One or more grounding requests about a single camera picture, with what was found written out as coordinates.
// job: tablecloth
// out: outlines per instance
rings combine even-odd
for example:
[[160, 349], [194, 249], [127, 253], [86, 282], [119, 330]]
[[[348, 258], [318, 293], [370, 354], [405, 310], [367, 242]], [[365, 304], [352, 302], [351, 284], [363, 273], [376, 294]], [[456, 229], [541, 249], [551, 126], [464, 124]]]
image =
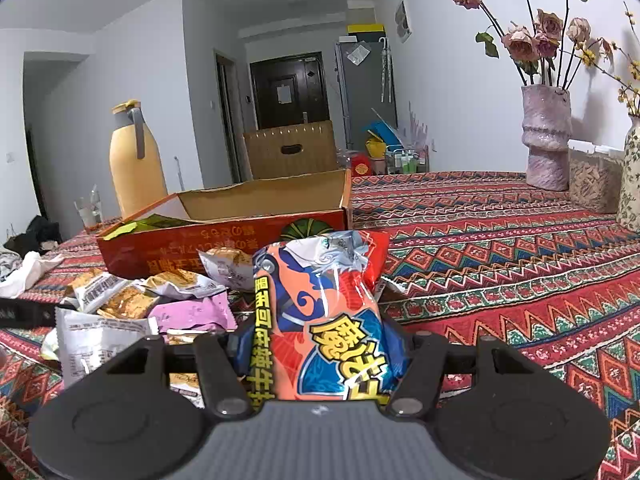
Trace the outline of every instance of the tablecloth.
[[[463, 344], [490, 334], [520, 349], [610, 418], [598, 480], [640, 480], [637, 234], [520, 173], [356, 178], [353, 218], [391, 236], [385, 275], [395, 290], [384, 292], [384, 312], [412, 332]], [[56, 252], [63, 264], [23, 297], [58, 301], [73, 276], [102, 265], [91, 236]], [[15, 478], [40, 478], [28, 418], [60, 392], [59, 372], [38, 355], [46, 332], [0, 331], [10, 356], [0, 370], [0, 460]], [[469, 386], [468, 376], [447, 376], [443, 395]]]

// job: refrigerator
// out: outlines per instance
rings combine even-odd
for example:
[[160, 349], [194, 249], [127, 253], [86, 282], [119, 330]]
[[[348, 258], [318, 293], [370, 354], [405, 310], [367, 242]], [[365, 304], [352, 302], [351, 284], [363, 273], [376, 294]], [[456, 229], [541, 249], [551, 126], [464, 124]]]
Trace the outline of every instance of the refrigerator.
[[385, 102], [380, 102], [382, 43], [367, 43], [366, 47], [370, 50], [370, 54], [356, 66], [347, 56], [357, 45], [357, 43], [337, 43], [335, 57], [347, 149], [366, 152], [365, 142], [369, 139], [367, 127], [380, 120], [372, 108], [375, 108], [380, 116], [394, 128], [398, 127], [398, 115], [393, 87], [392, 102], [389, 102], [388, 91], [385, 92]]

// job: red cardboard box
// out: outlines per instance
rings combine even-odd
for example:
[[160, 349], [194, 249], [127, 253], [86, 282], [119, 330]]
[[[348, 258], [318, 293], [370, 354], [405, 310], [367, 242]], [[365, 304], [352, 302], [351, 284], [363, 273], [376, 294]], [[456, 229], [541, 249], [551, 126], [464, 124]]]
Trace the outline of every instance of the red cardboard box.
[[[198, 223], [104, 239], [152, 214]], [[101, 232], [98, 247], [111, 274], [133, 280], [172, 269], [204, 273], [198, 250], [254, 254], [280, 240], [351, 225], [351, 174], [337, 170], [174, 193]]]

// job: floral vase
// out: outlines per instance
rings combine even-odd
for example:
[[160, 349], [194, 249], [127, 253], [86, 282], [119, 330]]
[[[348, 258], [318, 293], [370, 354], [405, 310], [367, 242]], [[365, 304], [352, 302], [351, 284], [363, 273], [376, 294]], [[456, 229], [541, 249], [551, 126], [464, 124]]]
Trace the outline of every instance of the floral vase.
[[522, 87], [522, 142], [529, 148], [527, 184], [551, 191], [569, 187], [571, 97], [556, 86]]
[[631, 129], [626, 134], [616, 221], [631, 231], [640, 232], [640, 116], [629, 117]]

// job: red and blue snack bag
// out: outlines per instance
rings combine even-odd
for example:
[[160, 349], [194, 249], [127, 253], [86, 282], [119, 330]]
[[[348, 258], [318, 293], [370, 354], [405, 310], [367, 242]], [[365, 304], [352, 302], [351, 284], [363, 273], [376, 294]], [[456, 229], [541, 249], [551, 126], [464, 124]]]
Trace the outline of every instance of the red and blue snack bag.
[[388, 235], [344, 231], [254, 255], [255, 331], [248, 395], [386, 404], [396, 384], [371, 291]]

